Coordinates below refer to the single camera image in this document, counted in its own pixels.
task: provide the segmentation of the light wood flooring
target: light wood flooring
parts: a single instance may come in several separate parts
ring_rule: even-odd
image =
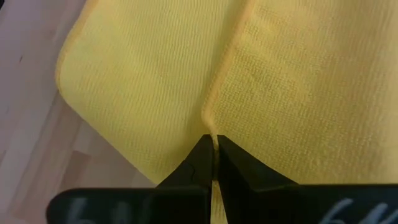
[[[153,187],[57,92],[55,62],[82,0],[6,0],[0,10],[0,224],[45,223],[75,187]]]

